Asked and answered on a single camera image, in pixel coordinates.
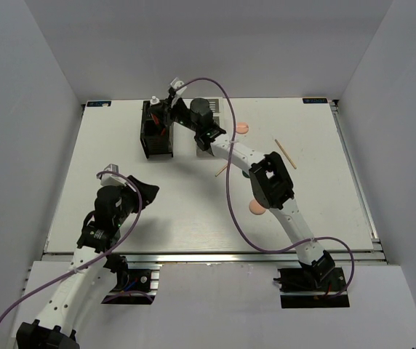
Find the white dropper bottle blue base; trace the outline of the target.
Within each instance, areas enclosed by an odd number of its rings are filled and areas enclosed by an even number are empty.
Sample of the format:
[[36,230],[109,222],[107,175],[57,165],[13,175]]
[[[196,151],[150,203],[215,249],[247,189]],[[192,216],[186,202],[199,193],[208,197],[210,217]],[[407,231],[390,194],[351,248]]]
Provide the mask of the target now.
[[155,106],[155,105],[158,105],[160,102],[161,101],[157,96],[152,96],[150,101],[149,101],[151,107]]

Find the gold makeup pencil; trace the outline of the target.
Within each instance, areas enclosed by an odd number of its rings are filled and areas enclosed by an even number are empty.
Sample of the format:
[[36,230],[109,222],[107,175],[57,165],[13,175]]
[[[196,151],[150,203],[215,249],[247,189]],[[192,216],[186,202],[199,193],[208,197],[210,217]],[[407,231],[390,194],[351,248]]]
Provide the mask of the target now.
[[216,174],[215,177],[218,177],[219,175],[221,175],[226,169],[227,169],[228,165],[225,164],[221,169],[219,169]]
[[288,162],[291,164],[292,168],[293,169],[297,169],[296,164],[294,163],[294,161],[292,160],[292,158],[290,157],[290,155],[288,154],[288,152],[285,150],[284,146],[279,142],[279,140],[277,140],[275,138],[274,139],[274,142],[279,147],[280,151],[284,154],[284,156],[286,157],[286,159],[288,160]]

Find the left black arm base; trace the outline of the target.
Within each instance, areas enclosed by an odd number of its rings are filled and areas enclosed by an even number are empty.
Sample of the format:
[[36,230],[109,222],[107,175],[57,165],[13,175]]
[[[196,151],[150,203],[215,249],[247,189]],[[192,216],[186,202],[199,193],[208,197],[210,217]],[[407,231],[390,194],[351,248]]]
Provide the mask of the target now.
[[154,266],[134,266],[124,256],[107,256],[105,268],[113,274],[112,290],[105,296],[106,305],[151,305],[159,285],[159,269]]

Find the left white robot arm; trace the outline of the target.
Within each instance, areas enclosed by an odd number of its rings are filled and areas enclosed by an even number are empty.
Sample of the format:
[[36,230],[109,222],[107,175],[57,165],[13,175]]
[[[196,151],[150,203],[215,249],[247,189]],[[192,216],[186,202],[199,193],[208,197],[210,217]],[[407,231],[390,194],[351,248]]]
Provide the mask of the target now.
[[92,310],[128,284],[127,260],[113,253],[126,238],[120,228],[153,203],[159,187],[111,170],[98,178],[94,209],[84,219],[68,271],[53,283],[56,289],[35,319],[19,326],[18,348],[78,348]]

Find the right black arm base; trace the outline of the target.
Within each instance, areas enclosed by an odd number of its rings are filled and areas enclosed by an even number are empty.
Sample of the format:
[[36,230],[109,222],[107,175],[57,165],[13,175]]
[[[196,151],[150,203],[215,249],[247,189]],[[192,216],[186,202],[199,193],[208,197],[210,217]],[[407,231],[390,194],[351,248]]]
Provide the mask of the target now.
[[349,308],[346,280],[342,268],[335,268],[325,280],[317,284],[299,268],[278,269],[273,283],[279,287],[283,309]]

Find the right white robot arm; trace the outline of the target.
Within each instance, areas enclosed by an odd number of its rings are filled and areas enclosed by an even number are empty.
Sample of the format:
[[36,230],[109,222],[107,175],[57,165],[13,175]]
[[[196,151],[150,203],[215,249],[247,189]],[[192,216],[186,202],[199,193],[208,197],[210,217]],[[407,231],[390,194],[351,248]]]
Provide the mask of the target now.
[[296,250],[304,270],[305,284],[319,290],[329,283],[335,261],[319,243],[303,218],[293,191],[293,182],[281,156],[254,151],[233,140],[215,121],[209,102],[193,99],[186,105],[181,99],[168,97],[161,101],[160,111],[152,114],[169,126],[177,123],[194,131],[197,147],[214,157],[225,159],[249,176],[256,202],[267,209],[280,223]]

